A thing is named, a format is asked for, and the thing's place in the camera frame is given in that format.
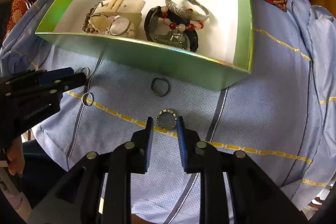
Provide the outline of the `person left hand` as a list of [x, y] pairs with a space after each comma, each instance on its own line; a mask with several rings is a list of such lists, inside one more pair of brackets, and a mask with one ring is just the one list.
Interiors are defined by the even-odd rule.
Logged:
[[20, 136], [12, 142], [10, 148], [6, 151], [6, 155], [10, 161], [8, 164], [10, 174], [22, 174], [25, 166], [25, 159], [23, 156], [23, 144]]

